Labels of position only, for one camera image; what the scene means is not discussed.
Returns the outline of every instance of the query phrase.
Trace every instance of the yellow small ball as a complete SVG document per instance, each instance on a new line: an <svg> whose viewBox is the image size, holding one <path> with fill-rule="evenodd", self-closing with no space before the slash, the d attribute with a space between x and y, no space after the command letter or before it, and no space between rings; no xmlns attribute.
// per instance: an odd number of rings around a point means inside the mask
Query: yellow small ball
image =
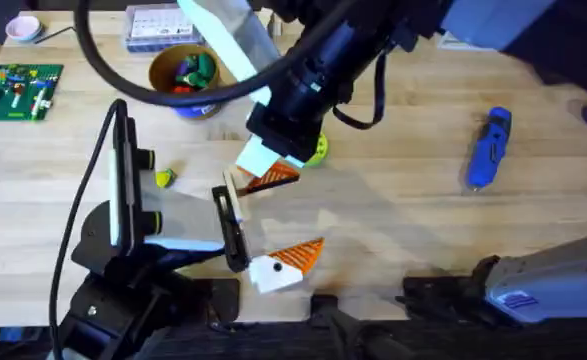
<svg viewBox="0 0 587 360"><path fill-rule="evenodd" d="M317 149L315 150L315 155L313 155L313 157L306 162L306 166L312 167L320 165L322 161L324 161L328 153L329 140L326 138L324 133L320 133L320 138L317 142Z"/></svg>
<svg viewBox="0 0 587 360"><path fill-rule="evenodd" d="M171 169L166 169L164 171L158 171L155 173L155 183L161 189L165 189L171 185L177 178L177 175Z"/></svg>

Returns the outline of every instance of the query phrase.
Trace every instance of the wooden tabletop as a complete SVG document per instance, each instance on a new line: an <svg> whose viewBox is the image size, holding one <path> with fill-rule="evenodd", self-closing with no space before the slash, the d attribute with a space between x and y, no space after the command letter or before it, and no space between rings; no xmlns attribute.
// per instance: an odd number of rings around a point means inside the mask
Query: wooden tabletop
<svg viewBox="0 0 587 360"><path fill-rule="evenodd" d="M72 25L71 13L37 13L50 32ZM124 77L147 85L152 55L123 49L123 13L92 14L99 49ZM288 26L286 49L299 34ZM7 41L0 63L64 64L54 107L40 123L0 122L0 326L47 323L51 273L71 200L109 104L127 100L140 146L155 149L158 167L180 177L173 190L210 198L222 170L247 138L248 99L215 118L190 121L173 110L122 96L87 64L75 34L40 45ZM370 119L373 69L359 79L342 110ZM233 81L228 73L224 80ZM492 254L522 255L587 235L587 126L576 116L587 94L542 87L530 69L497 53L437 50L420 42L389 58L386 117L370 131L327 115L328 161L304 170L298 184L250 199L246 236L255 253L326 238L304 283L260 296L242 286L242 321L301 320L316 290L332 292L360 318L404 318L393 302L409 275L468 273ZM479 194L463 190L473 138L493 106L514 114L496 182ZM75 224L107 199L102 157ZM194 277L234 276L224 259L183 270ZM67 261L60 318L87 271Z"/></svg>

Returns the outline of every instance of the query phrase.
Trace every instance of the pink object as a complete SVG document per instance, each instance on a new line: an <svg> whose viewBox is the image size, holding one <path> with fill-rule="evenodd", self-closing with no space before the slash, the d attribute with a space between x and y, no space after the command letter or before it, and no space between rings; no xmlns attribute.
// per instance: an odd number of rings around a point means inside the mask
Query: pink object
<svg viewBox="0 0 587 360"><path fill-rule="evenodd" d="M42 23L35 16L18 16L6 25L6 35L16 41L33 40L42 31Z"/></svg>

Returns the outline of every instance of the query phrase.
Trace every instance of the blue sticker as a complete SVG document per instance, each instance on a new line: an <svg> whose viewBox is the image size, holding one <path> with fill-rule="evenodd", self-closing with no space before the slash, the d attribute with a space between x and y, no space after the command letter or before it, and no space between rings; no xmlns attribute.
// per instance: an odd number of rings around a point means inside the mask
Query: blue sticker
<svg viewBox="0 0 587 360"><path fill-rule="evenodd" d="M497 301L511 310L515 310L523 306L538 304L538 301L534 297L530 296L524 291L512 291L506 293L499 296Z"/></svg>

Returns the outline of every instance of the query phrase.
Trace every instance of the blue tool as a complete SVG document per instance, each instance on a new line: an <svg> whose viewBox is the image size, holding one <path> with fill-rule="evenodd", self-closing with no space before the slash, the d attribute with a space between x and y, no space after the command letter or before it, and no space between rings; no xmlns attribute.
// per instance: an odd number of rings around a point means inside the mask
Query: blue tool
<svg viewBox="0 0 587 360"><path fill-rule="evenodd" d="M511 118L511 112L501 107L493 108L489 113L469 164L467 184L472 190L478 191L495 179L500 161L506 155Z"/></svg>

